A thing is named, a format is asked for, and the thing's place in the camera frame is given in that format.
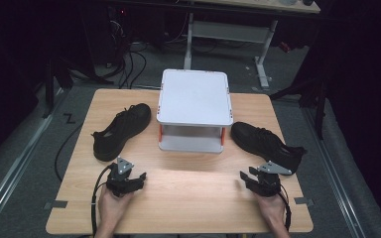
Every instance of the black shoe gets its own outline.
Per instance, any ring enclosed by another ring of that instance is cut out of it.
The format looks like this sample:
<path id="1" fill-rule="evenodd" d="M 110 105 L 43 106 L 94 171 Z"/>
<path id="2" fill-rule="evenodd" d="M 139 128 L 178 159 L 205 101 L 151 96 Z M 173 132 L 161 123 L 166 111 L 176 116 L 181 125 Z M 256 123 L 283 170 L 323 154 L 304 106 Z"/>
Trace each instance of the black shoe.
<path id="1" fill-rule="evenodd" d="M 280 138 L 265 128 L 257 128 L 244 122 L 231 126 L 231 138 L 246 152 L 260 156 L 294 174 L 307 152 L 303 147 L 289 147 Z"/>
<path id="2" fill-rule="evenodd" d="M 138 135 L 151 120 L 151 109 L 147 104 L 132 105 L 118 113 L 102 132 L 94 132 L 94 157 L 103 162 L 114 160 L 122 151 L 126 141 Z"/>

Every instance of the wood grain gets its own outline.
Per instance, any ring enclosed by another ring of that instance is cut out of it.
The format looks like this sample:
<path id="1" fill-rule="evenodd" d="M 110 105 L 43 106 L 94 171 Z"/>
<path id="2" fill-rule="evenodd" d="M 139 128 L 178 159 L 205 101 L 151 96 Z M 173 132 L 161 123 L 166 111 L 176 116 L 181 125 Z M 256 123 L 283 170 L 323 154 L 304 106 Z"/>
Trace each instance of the wood grain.
<path id="1" fill-rule="evenodd" d="M 109 163 L 93 156 L 94 131 L 104 130 L 116 113 L 130 105 L 147 103 L 152 109 L 150 125 L 130 139 L 121 157 L 135 167 L 131 179 L 147 173 L 142 190 L 135 193 L 117 227 L 124 234 L 167 233 L 255 233 L 266 232 L 257 203 L 245 188 L 239 171 L 265 161 L 238 148 L 226 129 L 221 154 L 165 152 L 158 147 L 156 120 L 159 91 L 99 89 L 95 92 L 79 134 L 57 200 L 66 208 L 53 208 L 47 231 L 51 234 L 91 233 L 90 201 L 95 182 Z M 265 127 L 282 137 L 267 95 L 231 93 L 234 122 Z M 292 208 L 292 232 L 309 232 L 313 223 L 304 204 L 296 175 L 281 177 Z"/>

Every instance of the white box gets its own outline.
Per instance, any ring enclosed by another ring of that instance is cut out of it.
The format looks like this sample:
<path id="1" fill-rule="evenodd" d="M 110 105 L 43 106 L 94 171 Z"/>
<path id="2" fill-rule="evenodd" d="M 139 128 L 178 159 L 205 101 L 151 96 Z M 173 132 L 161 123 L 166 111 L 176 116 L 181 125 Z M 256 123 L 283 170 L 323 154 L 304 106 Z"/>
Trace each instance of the white box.
<path id="1" fill-rule="evenodd" d="M 166 69 L 157 120 L 162 150 L 222 152 L 224 127 L 233 123 L 227 75 Z"/>

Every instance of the gray floor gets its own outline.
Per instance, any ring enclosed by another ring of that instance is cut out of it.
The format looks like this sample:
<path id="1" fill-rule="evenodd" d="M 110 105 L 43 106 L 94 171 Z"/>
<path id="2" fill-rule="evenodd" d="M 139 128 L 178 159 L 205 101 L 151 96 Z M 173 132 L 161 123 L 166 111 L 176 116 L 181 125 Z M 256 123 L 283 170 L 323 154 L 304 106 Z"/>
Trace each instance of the gray floor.
<path id="1" fill-rule="evenodd" d="M 170 45 L 163 51 L 143 45 L 136 45 L 133 49 L 143 49 L 140 54 L 147 61 L 145 70 L 133 87 L 157 88 L 165 68 L 183 67 L 184 48 L 181 44 Z M 304 48 L 285 54 L 280 49 L 271 48 L 264 65 L 272 80 L 270 88 L 265 90 L 260 87 L 253 62 L 259 49 L 257 45 L 236 43 L 222 43 L 215 48 L 200 45 L 194 49 L 192 69 L 224 71 L 228 75 L 231 92 L 271 94 L 292 83 L 309 50 Z M 137 55 L 133 55 L 133 59 L 131 78 L 144 65 Z M 101 74 L 108 70 L 98 68 Z M 111 87 L 117 87 L 119 78 L 120 75 L 112 78 L 115 84 Z M 48 119 L 42 118 L 46 107 L 44 91 L 40 91 L 39 106 L 2 145 L 0 188 L 5 188 L 2 184 L 5 179 L 15 188 L 10 186 L 8 196 L 5 196 L 9 197 L 8 200 L 0 201 L 0 237 L 60 237 L 46 232 L 50 214 L 46 204 L 55 199 L 60 186 L 54 170 L 55 159 L 67 140 L 58 157 L 57 170 L 63 175 L 78 133 L 73 133 L 71 138 L 69 135 L 80 127 L 92 95 L 100 87 L 89 81 L 77 80 L 72 90 L 61 92 L 57 97 L 60 103 Z M 300 108 L 297 98 L 297 95 L 286 96 L 273 101 L 286 143 L 304 146 L 309 151 L 297 175 L 305 197 L 311 202 L 309 211 L 315 227 L 310 233 L 292 236 L 381 237 L 379 207 L 352 160 L 331 107 L 327 103 L 323 122 L 324 139 L 320 141 L 312 131 L 312 115 L 315 111 Z M 70 121 L 74 123 L 66 123 L 66 114 L 71 114 Z M 17 165 L 25 169 L 17 176 L 10 177 Z M 270 237 L 270 234 L 256 234 L 256 237 Z"/>

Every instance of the hand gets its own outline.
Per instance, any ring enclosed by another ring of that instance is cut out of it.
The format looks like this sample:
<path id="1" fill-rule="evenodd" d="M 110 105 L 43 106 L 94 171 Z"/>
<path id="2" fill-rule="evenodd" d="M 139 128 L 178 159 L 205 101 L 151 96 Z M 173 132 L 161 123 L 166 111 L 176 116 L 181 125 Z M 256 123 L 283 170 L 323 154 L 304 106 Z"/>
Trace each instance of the hand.
<path id="1" fill-rule="evenodd" d="M 284 211 L 285 204 L 280 195 L 266 197 L 260 196 L 255 192 L 256 200 L 258 201 L 259 208 L 261 208 L 261 215 L 267 222 L 274 236 L 277 238 L 290 237 L 286 226 L 284 225 Z"/>
<path id="2" fill-rule="evenodd" d="M 129 204 L 133 192 L 125 194 L 123 197 L 113 195 L 106 185 L 101 187 L 100 198 L 98 199 L 98 210 L 100 212 L 100 223 L 95 234 L 96 238 L 112 237 L 117 224 L 122 219 L 126 207 Z"/>

